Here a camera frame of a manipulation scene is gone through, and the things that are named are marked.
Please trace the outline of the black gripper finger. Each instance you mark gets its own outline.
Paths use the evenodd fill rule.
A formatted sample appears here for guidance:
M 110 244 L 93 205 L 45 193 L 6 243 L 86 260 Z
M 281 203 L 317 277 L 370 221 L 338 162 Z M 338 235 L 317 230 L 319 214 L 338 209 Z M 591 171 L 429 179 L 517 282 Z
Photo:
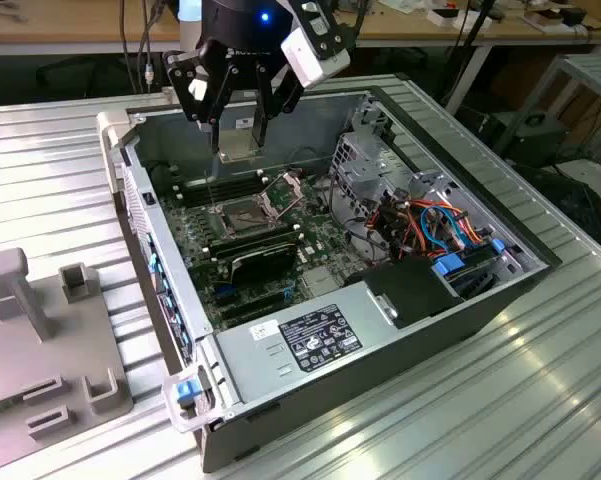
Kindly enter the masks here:
M 268 67 L 259 62 L 256 64 L 257 103 L 254 113 L 252 137 L 258 147 L 265 145 L 267 127 L 270 120 L 280 113 L 291 113 L 304 92 L 295 72 L 288 66 L 281 82 L 272 90 L 271 76 Z
M 213 153 L 219 151 L 220 118 L 236 89 L 238 67 L 226 57 L 227 47 L 168 51 L 163 62 L 185 117 L 210 128 Z

